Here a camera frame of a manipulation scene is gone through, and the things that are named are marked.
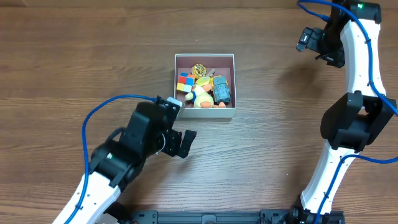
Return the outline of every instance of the blue cable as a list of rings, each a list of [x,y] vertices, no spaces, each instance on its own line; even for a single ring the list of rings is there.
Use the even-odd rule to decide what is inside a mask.
[[[83,157],[85,160],[85,181],[83,184],[83,190],[81,191],[81,195],[79,198],[78,203],[75,206],[74,211],[72,212],[72,214],[69,216],[69,218],[66,220],[65,224],[69,224],[73,217],[75,217],[76,213],[79,211],[82,203],[83,203],[83,199],[86,195],[86,191],[87,191],[87,185],[88,185],[88,176],[90,174],[90,163],[88,161],[88,150],[87,150],[87,140],[86,140],[86,126],[87,126],[87,122],[88,120],[91,118],[91,116],[98,111],[99,109],[101,109],[103,106],[107,105],[108,103],[117,100],[117,99],[122,99],[122,98],[140,98],[140,99],[144,99],[144,100],[150,100],[152,102],[156,101],[156,98],[152,98],[152,97],[148,97],[148,96],[141,96],[141,95],[132,95],[132,94],[128,94],[128,95],[119,95],[119,96],[114,96],[106,101],[104,101],[102,104],[98,105],[96,108],[94,108],[90,113],[88,113],[86,119],[83,122],[83,126],[81,127],[81,140],[83,141]]]
[[[374,82],[373,82],[373,50],[372,50],[372,44],[371,44],[371,41],[370,41],[368,33],[366,32],[365,28],[363,27],[363,25],[359,21],[359,19],[352,12],[347,10],[345,7],[340,6],[338,4],[335,4],[335,3],[332,3],[332,2],[326,2],[326,1],[321,1],[321,0],[298,0],[297,1],[297,5],[300,6],[302,9],[304,9],[304,11],[306,11],[307,13],[309,13],[311,15],[317,16],[317,17],[319,17],[320,19],[322,19],[322,20],[324,20],[326,22],[329,21],[329,19],[330,19],[329,17],[314,13],[312,11],[309,11],[306,7],[304,7],[301,4],[301,2],[324,4],[324,5],[327,5],[327,6],[335,7],[337,9],[340,9],[341,11],[347,13],[347,15],[349,15],[350,18],[352,18],[352,20],[354,20],[355,23],[357,23],[357,25],[361,29],[362,33],[364,34],[366,43],[368,45],[368,52],[369,52],[369,85],[371,86],[373,92],[375,92],[375,94],[381,99],[381,101],[383,103],[385,103],[387,105],[387,107],[390,108],[394,112],[394,114],[396,116],[398,116],[398,110],[395,108],[395,106],[392,103],[390,103],[390,101],[388,101],[387,98],[384,95],[380,94],[380,92],[377,90],[376,86],[374,85]],[[337,175],[338,175],[338,173],[340,171],[340,168],[341,168],[342,164],[344,163],[344,161],[347,158],[350,158],[350,157],[356,157],[356,158],[364,159],[366,161],[374,162],[374,163],[378,163],[378,164],[390,164],[390,163],[398,161],[398,157],[395,157],[395,158],[389,159],[389,160],[385,160],[385,161],[378,160],[378,159],[372,159],[372,158],[369,158],[369,157],[366,157],[366,156],[360,156],[360,155],[347,155],[347,156],[341,158],[341,160],[340,160],[340,162],[339,162],[339,164],[338,164],[338,166],[336,168],[335,174],[334,174],[334,176],[333,176],[333,178],[332,178],[332,180],[330,182],[329,188],[326,191],[325,196],[324,196],[324,198],[323,198],[323,200],[322,200],[322,202],[321,202],[321,204],[320,204],[320,206],[318,208],[317,216],[316,216],[315,221],[314,221],[313,224],[317,224],[318,223],[322,208],[323,208],[327,198],[330,195],[331,189],[333,188],[333,185],[334,185],[334,183],[336,181],[336,178],[337,178]]]

